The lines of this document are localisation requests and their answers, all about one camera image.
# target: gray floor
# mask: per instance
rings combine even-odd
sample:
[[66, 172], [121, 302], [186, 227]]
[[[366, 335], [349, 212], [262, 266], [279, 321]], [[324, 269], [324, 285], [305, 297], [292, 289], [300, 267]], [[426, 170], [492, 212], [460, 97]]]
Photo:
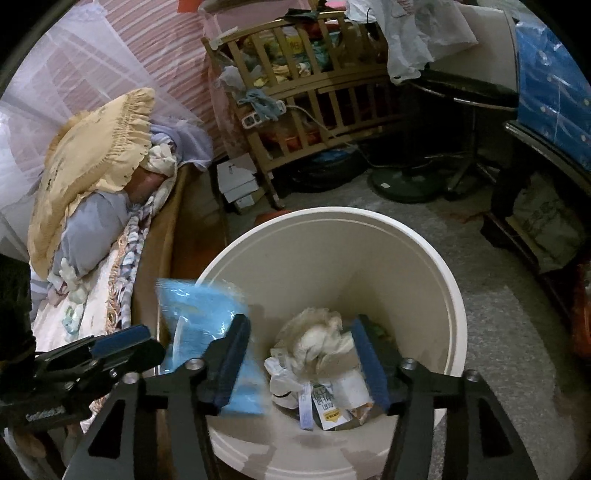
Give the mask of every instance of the gray floor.
[[[517, 257], [480, 234], [490, 192], [460, 202], [402, 205], [369, 190], [366, 174], [336, 190], [293, 193], [287, 209], [351, 206], [383, 213], [435, 247], [456, 277], [466, 306], [466, 368], [480, 371], [520, 433], [541, 480], [566, 480], [586, 451], [591, 395], [569, 351], [557, 313]], [[246, 215], [229, 215], [232, 239], [270, 211], [262, 199]], [[444, 430], [436, 431], [430, 478], [440, 478]]]

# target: wooden furniture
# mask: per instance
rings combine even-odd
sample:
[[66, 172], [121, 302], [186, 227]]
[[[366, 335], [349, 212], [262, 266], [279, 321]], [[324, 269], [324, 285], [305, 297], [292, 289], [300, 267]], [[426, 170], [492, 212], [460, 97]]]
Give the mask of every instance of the wooden furniture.
[[[211, 172], [200, 172], [193, 165], [181, 167], [174, 190], [152, 221], [144, 244], [132, 297], [132, 324], [147, 325], [165, 346], [170, 333], [158, 308], [156, 279], [195, 280], [228, 244], [226, 218], [215, 184]], [[155, 428], [158, 442], [155, 478], [172, 478], [174, 469], [165, 412], [157, 416]]]
[[571, 195], [570, 204], [578, 205], [577, 213], [582, 217], [583, 223], [589, 225], [591, 173], [519, 122], [506, 122], [505, 130], [514, 140], [512, 164], [499, 175], [492, 195], [491, 211], [485, 216], [482, 234], [496, 247], [508, 248], [519, 255], [570, 328], [573, 290], [578, 278], [577, 265], [580, 258], [575, 258], [560, 270], [540, 273], [534, 253], [508, 219], [513, 214], [515, 199], [528, 179], [534, 172], [544, 170], [552, 175], [555, 182], [567, 186]]
[[[288, 38], [286, 28], [297, 32], [297, 36]], [[290, 46], [293, 38], [301, 47], [299, 56]], [[326, 64], [321, 64], [315, 50], [319, 41], [330, 59]], [[208, 38], [202, 42], [217, 75], [229, 57], [246, 89], [252, 90], [256, 88], [255, 83], [261, 82], [260, 77], [253, 78], [246, 65], [243, 53], [248, 51], [249, 58], [256, 59], [266, 77], [263, 91], [287, 105], [287, 112], [279, 122], [267, 121], [244, 130], [251, 156], [277, 208], [282, 208], [282, 203], [269, 179], [269, 172], [274, 168], [405, 126], [400, 121], [398, 89], [388, 77], [387, 42], [377, 24], [356, 27], [345, 21], [345, 12], [324, 12], [318, 15], [317, 21], [275, 20], [231, 33], [215, 43]], [[277, 59], [269, 56], [269, 42], [276, 43], [287, 65], [285, 76], [274, 71], [279, 65], [273, 64]], [[309, 71], [302, 68], [303, 61], [309, 63]], [[238, 105], [230, 93], [228, 98], [239, 120], [252, 112], [252, 108]], [[306, 129], [309, 118], [296, 107], [306, 110], [316, 125], [312, 122], [313, 127]]]

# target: wooden crib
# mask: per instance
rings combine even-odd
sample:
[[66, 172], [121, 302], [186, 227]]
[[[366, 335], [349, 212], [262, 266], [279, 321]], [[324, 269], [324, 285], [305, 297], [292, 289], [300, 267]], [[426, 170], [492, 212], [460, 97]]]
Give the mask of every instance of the wooden crib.
[[[283, 205], [269, 179], [274, 168], [405, 125], [377, 24], [356, 25], [343, 11], [324, 12], [314, 21], [274, 20], [202, 42], [217, 75], [232, 64], [247, 90], [262, 88], [286, 106], [277, 122], [243, 127], [277, 208]], [[228, 97], [239, 121], [253, 112]]]

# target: wire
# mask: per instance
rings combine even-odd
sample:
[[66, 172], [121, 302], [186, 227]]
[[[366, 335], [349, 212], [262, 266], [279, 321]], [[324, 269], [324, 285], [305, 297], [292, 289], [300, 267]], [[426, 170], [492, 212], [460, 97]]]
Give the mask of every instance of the wire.
[[[286, 105], [287, 108], [295, 108], [297, 110], [301, 110], [302, 112], [304, 112], [316, 125], [318, 125], [321, 129], [323, 129], [324, 131], [326, 131], [326, 133], [328, 133], [331, 137], [336, 138], [337, 140], [339, 139], [339, 137], [337, 137], [334, 133], [332, 133], [328, 128], [326, 128], [325, 125], [323, 125], [322, 123], [320, 123], [308, 110], [306, 110], [305, 108], [302, 108], [300, 106], [297, 105]], [[357, 150], [360, 155], [365, 159], [365, 161], [368, 163], [368, 165], [372, 168], [390, 168], [390, 165], [374, 165], [373, 163], [371, 163], [371, 161], [369, 160], [369, 158], [367, 157], [367, 155], [364, 153], [363, 150], [361, 150], [360, 146], [352, 144], [350, 142], [343, 142], [345, 145], [348, 145], [349, 147], [354, 148], [355, 150]]]

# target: plastic bag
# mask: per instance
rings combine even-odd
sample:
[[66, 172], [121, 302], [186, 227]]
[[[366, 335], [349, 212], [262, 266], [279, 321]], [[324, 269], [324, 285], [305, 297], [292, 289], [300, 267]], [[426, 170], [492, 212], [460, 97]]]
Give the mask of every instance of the plastic bag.
[[[243, 299], [228, 288], [161, 278], [156, 282], [156, 291], [168, 329], [174, 334], [172, 348], [163, 362], [164, 372], [202, 356], [213, 340], [226, 335], [234, 315], [248, 314]], [[249, 348], [222, 415], [264, 413], [263, 388], [265, 377]]]
[[517, 24], [517, 120], [591, 171], [591, 86], [562, 42], [541, 21]]
[[396, 85], [420, 77], [427, 63], [478, 43], [454, 0], [370, 0], [347, 10], [368, 6], [388, 42], [388, 74]]

